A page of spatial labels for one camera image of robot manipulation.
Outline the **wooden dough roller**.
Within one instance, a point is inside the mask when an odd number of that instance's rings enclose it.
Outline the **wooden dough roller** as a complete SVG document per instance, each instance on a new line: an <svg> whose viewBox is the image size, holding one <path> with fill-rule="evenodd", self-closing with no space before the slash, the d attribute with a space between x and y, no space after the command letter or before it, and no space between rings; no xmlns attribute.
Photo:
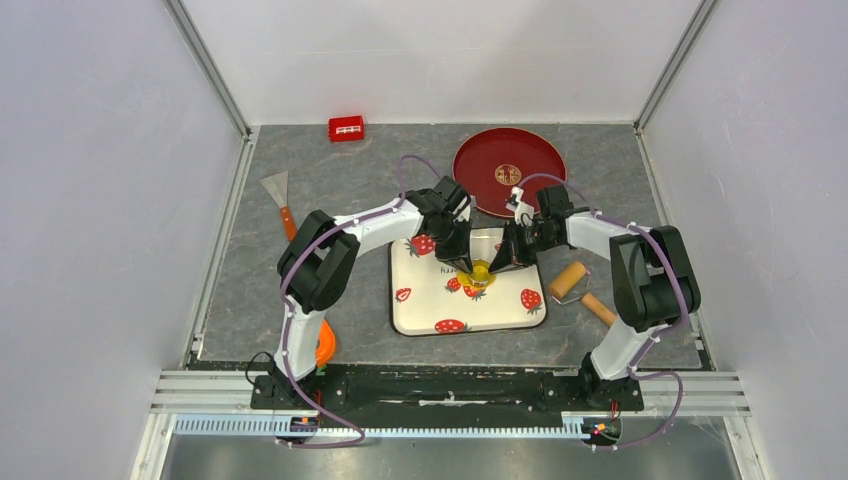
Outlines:
<svg viewBox="0 0 848 480"><path fill-rule="evenodd" d="M589 291L592 275L581 262L574 262L563 269L547 287L550 297L560 305L581 303L604 325L611 327L617 315L597 296Z"/></svg>

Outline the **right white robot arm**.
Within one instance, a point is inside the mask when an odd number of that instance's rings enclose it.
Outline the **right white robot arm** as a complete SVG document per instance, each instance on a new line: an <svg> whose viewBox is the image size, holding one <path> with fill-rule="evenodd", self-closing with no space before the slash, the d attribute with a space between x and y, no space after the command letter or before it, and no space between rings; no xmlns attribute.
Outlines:
<svg viewBox="0 0 848 480"><path fill-rule="evenodd" d="M648 229L592 208L577 208L563 185L537 193L537 207L519 187L506 202L514 218L503 230L489 270L530 267L539 253L569 247L589 251L610 265L616 319L580 367L577 392L591 408L618 393L616 381L632 378L638 363L662 336L687 327L701 302L700 290L680 231Z"/></svg>

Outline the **yellow dough piece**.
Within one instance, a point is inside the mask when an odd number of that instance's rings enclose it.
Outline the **yellow dough piece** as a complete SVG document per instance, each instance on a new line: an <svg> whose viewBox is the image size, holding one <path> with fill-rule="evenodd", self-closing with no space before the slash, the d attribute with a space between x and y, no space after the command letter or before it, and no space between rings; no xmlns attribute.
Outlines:
<svg viewBox="0 0 848 480"><path fill-rule="evenodd" d="M490 264L487 261L473 260L471 272L458 271L457 280L461 286L484 290L496 280L496 275L490 271L489 267Z"/></svg>

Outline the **metal ring cutter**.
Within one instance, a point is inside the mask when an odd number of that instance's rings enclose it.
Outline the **metal ring cutter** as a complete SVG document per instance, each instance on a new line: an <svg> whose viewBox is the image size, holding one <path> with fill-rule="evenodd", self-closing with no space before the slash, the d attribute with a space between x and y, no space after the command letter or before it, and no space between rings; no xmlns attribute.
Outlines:
<svg viewBox="0 0 848 480"><path fill-rule="evenodd" d="M489 270L489 263L479 260L475 261L473 265L473 271L467 274L469 284L475 288L487 287L493 279L493 274Z"/></svg>

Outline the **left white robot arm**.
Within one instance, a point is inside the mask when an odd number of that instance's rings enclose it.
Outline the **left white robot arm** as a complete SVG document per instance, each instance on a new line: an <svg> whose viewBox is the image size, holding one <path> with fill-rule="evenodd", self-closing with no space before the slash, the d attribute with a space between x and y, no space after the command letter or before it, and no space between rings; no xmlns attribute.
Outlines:
<svg viewBox="0 0 848 480"><path fill-rule="evenodd" d="M410 190L360 213L307 215L278 261L284 302L281 339L274 362L283 374L276 396L291 408L307 405L314 393L309 377L325 312L344 294L359 256L397 240L425 235L436 259L458 271L473 270L470 252L472 199L450 177L433 188Z"/></svg>

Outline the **white strawberry tray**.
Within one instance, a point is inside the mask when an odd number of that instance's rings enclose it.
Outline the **white strawberry tray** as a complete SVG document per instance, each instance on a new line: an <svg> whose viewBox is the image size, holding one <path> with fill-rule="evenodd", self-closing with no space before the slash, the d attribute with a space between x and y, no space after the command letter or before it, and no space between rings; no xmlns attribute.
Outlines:
<svg viewBox="0 0 848 480"><path fill-rule="evenodd" d="M436 259L425 236L388 248L390 320L407 337L535 328L547 317L536 266L494 274L484 287Z"/></svg>

